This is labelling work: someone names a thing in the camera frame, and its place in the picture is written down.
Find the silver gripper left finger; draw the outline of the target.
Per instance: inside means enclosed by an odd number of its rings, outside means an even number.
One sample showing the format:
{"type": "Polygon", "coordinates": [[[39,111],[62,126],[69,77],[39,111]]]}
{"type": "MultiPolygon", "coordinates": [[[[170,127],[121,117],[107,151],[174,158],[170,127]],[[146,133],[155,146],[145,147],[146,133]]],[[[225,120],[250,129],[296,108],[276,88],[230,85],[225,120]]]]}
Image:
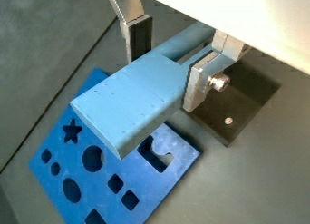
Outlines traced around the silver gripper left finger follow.
{"type": "Polygon", "coordinates": [[[153,18],[145,12],[142,0],[110,0],[110,3],[121,21],[127,61],[133,62],[151,50],[153,18]]]}

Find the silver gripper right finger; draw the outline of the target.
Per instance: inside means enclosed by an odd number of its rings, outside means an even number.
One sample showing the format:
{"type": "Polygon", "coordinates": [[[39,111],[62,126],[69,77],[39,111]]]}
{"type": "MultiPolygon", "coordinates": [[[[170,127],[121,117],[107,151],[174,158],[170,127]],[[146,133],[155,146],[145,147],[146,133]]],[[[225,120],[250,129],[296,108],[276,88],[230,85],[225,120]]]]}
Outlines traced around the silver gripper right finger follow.
{"type": "Polygon", "coordinates": [[[222,92],[230,78],[224,70],[248,53],[248,45],[236,37],[216,31],[213,42],[206,47],[208,53],[189,67],[187,88],[183,109],[193,112],[206,99],[208,92],[222,92]]]}

